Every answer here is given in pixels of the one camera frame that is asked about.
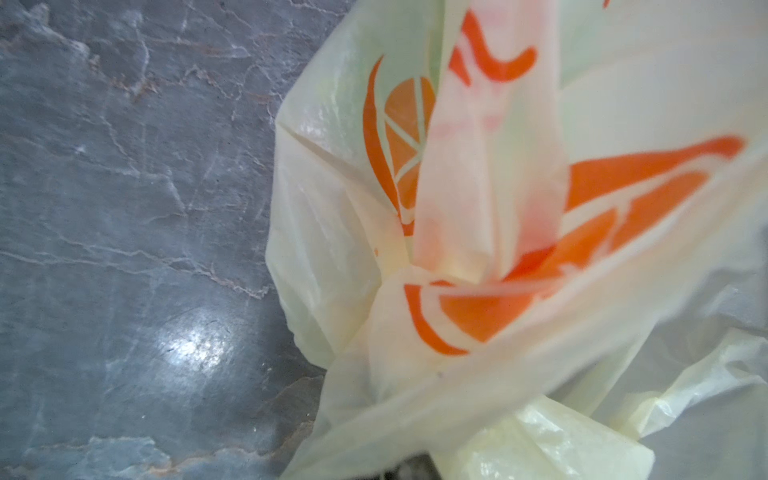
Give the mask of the cream plastic bag orange print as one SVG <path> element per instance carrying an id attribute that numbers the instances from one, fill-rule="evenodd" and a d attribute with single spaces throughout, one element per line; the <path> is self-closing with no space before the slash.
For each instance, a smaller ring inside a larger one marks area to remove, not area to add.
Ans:
<path id="1" fill-rule="evenodd" d="M 767 263 L 763 1 L 358 1 L 275 120 L 266 264 L 325 372 L 286 479 L 549 463 L 647 335 Z"/>

